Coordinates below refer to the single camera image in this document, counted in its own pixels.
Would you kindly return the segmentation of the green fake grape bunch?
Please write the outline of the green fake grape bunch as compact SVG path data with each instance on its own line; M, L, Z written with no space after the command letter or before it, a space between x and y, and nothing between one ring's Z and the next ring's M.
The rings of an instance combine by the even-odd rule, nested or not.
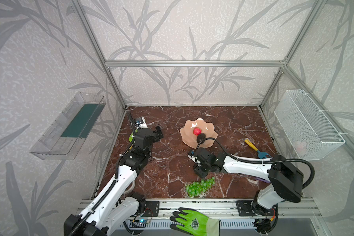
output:
M188 197L201 197L206 195L215 186L216 178L211 177L206 180L202 179L185 185L185 192Z

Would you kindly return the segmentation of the dark avocado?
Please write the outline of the dark avocado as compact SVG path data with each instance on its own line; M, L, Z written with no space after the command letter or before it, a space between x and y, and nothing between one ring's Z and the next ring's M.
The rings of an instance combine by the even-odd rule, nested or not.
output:
M200 143L206 138L206 135L204 133L201 133L197 136L197 143Z

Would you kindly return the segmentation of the red fake fruit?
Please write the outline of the red fake fruit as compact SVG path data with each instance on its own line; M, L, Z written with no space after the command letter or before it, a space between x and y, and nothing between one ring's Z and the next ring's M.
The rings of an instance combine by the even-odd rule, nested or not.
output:
M193 134L194 134L194 135L198 136L198 135L200 135L201 133L202 133L202 130L201 130L200 128L198 128L198 127L194 128L194 130L193 130Z

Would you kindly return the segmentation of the pink scalloped fruit bowl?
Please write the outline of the pink scalloped fruit bowl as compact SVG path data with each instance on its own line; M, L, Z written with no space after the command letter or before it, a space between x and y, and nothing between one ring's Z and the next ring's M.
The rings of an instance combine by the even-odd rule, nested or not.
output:
M217 138L218 133L214 130L213 123L207 123L202 118L195 121L186 121L180 129L182 141L191 148L196 149L198 144L205 138Z

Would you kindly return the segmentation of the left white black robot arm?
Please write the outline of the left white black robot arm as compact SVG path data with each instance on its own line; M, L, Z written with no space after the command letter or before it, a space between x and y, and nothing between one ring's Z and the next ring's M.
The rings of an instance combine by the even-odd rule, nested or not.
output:
M129 148L120 156L111 180L79 215L70 215L64 222L64 235L112 236L129 217L143 213L143 195L133 192L123 202L119 200L152 158L153 144L163 137L159 126L155 130L137 130Z

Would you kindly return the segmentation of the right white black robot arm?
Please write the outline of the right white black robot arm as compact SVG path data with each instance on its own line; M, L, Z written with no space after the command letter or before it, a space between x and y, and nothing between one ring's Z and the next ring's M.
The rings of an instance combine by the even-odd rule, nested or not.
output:
M302 159L238 157L226 152L215 155L205 148L191 150L188 158L194 161L194 172L201 178L208 173L242 174L270 182L259 190L252 202L254 211L266 211L283 202L299 203L302 190L315 177L313 165Z

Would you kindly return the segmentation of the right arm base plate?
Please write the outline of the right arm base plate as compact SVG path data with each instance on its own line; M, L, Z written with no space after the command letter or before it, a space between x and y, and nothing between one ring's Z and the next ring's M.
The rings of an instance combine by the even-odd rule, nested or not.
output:
M277 205L270 209L263 208L259 205L253 204L252 200L239 200L236 201L236 208L239 216L243 217L272 217Z

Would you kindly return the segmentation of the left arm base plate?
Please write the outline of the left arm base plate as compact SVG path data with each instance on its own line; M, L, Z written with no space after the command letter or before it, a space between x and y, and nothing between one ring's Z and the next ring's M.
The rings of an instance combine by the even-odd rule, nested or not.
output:
M139 208L135 216L157 217L159 215L159 210L160 210L159 201L142 201L139 204Z

